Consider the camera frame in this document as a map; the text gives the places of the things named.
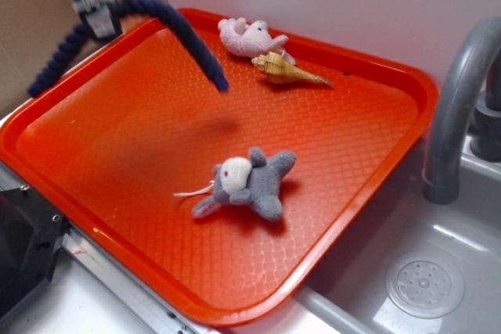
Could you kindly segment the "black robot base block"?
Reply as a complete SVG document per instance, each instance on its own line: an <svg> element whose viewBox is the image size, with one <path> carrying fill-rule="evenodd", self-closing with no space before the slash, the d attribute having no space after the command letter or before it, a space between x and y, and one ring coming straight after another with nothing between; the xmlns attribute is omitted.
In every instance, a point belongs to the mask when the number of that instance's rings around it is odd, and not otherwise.
<svg viewBox="0 0 501 334"><path fill-rule="evenodd" d="M52 281L67 219L28 185L1 192L1 325Z"/></svg>

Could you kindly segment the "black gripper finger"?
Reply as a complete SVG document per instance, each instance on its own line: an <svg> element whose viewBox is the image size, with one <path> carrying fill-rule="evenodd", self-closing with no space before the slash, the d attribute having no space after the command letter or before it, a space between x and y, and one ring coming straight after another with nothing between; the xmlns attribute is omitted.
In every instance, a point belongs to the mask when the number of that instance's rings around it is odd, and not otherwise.
<svg viewBox="0 0 501 334"><path fill-rule="evenodd" d="M112 41L122 35L122 26L116 2L108 2L98 9L86 9L83 4L77 7L88 36L95 41Z"/></svg>

